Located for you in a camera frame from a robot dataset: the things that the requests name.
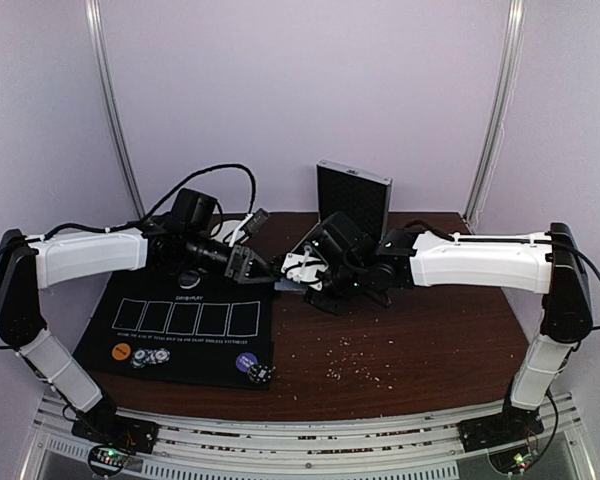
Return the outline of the boxed deck of cards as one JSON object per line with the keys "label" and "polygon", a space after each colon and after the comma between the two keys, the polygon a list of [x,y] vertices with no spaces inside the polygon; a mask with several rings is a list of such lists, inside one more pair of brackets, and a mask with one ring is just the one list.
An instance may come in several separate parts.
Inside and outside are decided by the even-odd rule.
{"label": "boxed deck of cards", "polygon": [[274,289],[278,292],[304,292],[307,287],[305,285],[290,281],[290,280],[286,280],[286,279],[281,279],[279,281],[277,281],[274,284]]}

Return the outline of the clear acrylic dealer button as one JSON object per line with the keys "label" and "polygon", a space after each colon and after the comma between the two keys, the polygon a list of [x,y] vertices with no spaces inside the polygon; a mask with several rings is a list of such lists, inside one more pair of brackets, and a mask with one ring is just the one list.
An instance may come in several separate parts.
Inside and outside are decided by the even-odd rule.
{"label": "clear acrylic dealer button", "polygon": [[200,281],[200,275],[195,271],[184,271],[178,277],[178,285],[184,290],[195,288]]}

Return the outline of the blue small blind button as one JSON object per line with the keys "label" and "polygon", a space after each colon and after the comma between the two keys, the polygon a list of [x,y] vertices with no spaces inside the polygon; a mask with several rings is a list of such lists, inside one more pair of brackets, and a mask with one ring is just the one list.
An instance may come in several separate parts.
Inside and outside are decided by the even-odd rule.
{"label": "blue small blind button", "polygon": [[253,365],[257,364],[258,359],[256,355],[251,352],[240,353],[235,360],[236,368],[243,373],[247,373]]}

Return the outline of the black poker chip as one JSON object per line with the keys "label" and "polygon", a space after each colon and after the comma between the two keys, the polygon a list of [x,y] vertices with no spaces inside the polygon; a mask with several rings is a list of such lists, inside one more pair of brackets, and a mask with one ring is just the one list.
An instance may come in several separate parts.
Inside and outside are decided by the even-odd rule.
{"label": "black poker chip", "polygon": [[273,375],[271,367],[264,364],[253,364],[247,370],[247,376],[255,385],[269,384]]}

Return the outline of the white blue chips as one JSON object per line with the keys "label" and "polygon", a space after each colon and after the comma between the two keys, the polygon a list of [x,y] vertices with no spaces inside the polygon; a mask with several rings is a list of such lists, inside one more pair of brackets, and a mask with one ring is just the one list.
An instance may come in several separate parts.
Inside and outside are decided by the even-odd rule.
{"label": "white blue chips", "polygon": [[167,363],[171,358],[171,352],[166,348],[136,350],[130,358],[131,366],[134,369],[142,369],[147,366],[154,366]]}

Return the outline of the orange big blind button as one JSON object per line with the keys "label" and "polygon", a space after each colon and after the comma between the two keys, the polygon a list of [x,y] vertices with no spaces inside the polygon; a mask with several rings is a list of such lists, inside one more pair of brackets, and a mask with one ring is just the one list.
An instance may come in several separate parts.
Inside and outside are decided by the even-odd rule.
{"label": "orange big blind button", "polygon": [[116,361],[125,361],[131,356],[131,346],[128,343],[118,343],[113,346],[111,356]]}

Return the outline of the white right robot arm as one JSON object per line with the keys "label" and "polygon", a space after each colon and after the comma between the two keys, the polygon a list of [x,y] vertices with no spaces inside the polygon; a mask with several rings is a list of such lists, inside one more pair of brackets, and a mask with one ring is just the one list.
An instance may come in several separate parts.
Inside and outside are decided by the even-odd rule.
{"label": "white right robot arm", "polygon": [[485,236],[448,234],[414,220],[374,241],[337,212],[285,255],[282,274],[307,286],[308,302],[330,313],[356,294],[388,304],[391,289],[468,285],[542,295],[543,316],[511,382],[509,406],[492,423],[506,442],[530,426],[530,411],[593,329],[587,273],[564,223],[547,232]]}

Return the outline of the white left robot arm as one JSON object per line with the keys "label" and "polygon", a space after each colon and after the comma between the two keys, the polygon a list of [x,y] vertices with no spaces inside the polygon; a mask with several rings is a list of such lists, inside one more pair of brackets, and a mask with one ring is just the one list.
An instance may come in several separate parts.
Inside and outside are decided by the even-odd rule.
{"label": "white left robot arm", "polygon": [[[67,347],[45,302],[90,278],[102,289],[82,338]],[[100,402],[190,415],[266,394],[272,296],[250,249],[202,237],[11,230],[0,244],[0,339],[87,412],[84,425],[103,444],[117,442],[124,424]]]}

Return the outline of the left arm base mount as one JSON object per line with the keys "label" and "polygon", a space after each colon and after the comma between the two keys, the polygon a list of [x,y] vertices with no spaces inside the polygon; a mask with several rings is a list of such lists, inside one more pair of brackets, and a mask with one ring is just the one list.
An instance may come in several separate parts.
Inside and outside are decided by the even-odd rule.
{"label": "left arm base mount", "polygon": [[73,424],[73,436],[104,444],[132,454],[151,454],[159,432],[152,421],[117,414],[96,418],[81,416]]}

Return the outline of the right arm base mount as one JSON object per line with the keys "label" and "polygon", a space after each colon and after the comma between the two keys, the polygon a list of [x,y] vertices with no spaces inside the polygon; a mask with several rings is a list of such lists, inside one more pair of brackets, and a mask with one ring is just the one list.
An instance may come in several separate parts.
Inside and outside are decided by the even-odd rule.
{"label": "right arm base mount", "polygon": [[521,441],[529,433],[541,434],[544,425],[537,411],[516,410],[463,420],[458,424],[465,452],[490,449]]}

